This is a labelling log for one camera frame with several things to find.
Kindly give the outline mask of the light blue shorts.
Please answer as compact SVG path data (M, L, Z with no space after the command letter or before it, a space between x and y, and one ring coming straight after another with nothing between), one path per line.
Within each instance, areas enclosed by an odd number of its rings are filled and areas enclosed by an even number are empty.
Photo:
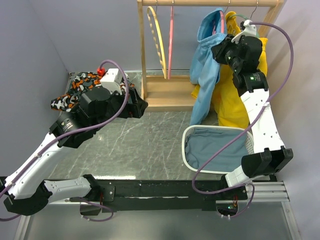
M220 44L227 36L227 26L224 23L224 33L221 33L221 20L219 11L216 8L202 20L198 32L198 46L193 55L189 69L190 82L199 84L200 90L192 108L190 125L199 125L208 115L212 94L216 83L220 79L220 64L213 59L211 48ZM216 34L212 34L215 22Z

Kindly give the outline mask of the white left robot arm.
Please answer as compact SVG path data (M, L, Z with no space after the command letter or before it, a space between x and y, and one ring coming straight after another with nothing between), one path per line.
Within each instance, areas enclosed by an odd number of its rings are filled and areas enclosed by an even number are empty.
M3 202L6 210L30 216L55 201L98 199L102 190L91 174L71 180L50 181L47 177L68 152L91 139L103 127L102 123L115 118L139 119L147 107L134 87L127 93L110 93L104 87L82 93L75 106L50 127L34 154L16 172L0 179L1 193L7 196Z

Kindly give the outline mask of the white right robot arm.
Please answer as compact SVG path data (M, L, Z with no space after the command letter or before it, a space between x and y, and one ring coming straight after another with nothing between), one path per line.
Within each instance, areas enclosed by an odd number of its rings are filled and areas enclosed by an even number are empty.
M262 41L254 36L234 40L229 34L211 51L219 64L232 70L232 81L246 109L253 136L253 153L243 156L240 166L222 177L224 184L219 186L219 194L228 200L236 194L236 185L279 172L294 154L278 133L267 78L258 69Z

